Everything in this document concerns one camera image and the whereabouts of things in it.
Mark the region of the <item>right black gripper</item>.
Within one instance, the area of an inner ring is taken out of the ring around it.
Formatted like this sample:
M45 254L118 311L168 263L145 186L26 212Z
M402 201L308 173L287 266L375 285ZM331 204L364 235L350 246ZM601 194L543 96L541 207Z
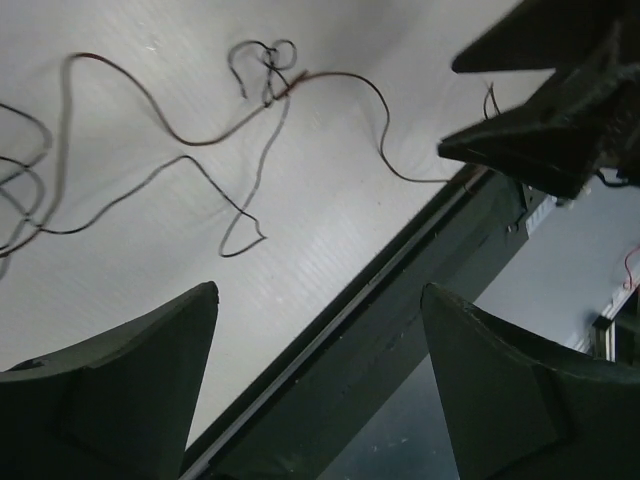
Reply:
M456 73L556 69L558 90L443 138L445 159L556 197L603 169L639 185L639 3L523 1L453 59Z

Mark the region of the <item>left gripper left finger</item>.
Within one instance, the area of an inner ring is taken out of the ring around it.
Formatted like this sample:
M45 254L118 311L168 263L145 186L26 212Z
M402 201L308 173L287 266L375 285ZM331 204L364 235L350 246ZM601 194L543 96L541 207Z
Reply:
M2 478L178 478L218 307L204 282L2 372Z

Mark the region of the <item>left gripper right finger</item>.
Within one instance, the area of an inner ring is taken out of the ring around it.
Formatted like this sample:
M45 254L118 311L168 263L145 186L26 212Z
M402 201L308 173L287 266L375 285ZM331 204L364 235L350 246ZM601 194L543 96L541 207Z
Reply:
M636 479L639 372L430 283L421 310L462 479Z

